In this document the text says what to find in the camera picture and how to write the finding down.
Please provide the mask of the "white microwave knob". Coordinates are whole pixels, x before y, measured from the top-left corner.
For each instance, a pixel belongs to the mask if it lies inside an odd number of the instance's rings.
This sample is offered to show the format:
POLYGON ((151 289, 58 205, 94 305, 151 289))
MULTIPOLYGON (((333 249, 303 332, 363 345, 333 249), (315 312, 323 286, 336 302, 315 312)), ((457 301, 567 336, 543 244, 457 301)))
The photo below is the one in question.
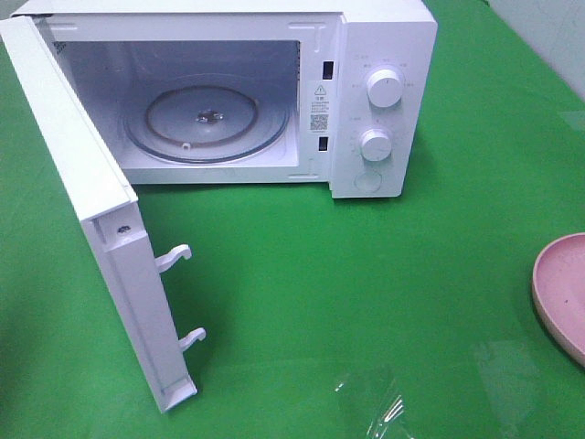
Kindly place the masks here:
POLYGON ((398 69, 379 69, 367 78, 367 97, 378 108, 395 105, 401 99, 403 90, 404 77, 398 69))
POLYGON ((369 129, 359 138, 361 156, 369 162, 380 162, 389 158, 393 149, 393 135, 384 129, 369 129))

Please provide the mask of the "white microwave door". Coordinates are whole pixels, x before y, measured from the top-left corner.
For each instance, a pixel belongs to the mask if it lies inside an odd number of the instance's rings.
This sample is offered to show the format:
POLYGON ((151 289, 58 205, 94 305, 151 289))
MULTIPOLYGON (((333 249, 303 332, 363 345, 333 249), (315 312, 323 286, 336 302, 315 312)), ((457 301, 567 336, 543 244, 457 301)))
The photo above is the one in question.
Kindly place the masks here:
POLYGON ((137 195, 33 19, 2 21, 1 37, 157 407, 166 412, 197 394, 183 353, 206 331, 178 336, 161 280, 192 252, 182 244, 154 255, 137 195))

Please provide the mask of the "pink round plate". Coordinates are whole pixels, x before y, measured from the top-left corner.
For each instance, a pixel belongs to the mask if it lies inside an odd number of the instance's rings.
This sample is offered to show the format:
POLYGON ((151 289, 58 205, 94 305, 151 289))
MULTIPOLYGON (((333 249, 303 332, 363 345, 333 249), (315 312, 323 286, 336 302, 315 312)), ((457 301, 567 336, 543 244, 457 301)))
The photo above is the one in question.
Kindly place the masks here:
POLYGON ((580 365, 584 364, 584 234, 549 243, 537 256, 532 297, 548 333, 580 365))

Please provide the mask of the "white microwave oven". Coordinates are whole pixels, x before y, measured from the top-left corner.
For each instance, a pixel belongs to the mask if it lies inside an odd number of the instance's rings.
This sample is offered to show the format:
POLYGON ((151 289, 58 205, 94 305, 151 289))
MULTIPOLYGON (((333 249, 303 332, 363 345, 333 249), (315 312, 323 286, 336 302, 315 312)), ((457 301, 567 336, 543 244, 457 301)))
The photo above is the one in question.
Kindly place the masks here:
POLYGON ((391 198, 437 29, 421 1, 29 1, 1 35, 37 120, 132 184, 391 198))

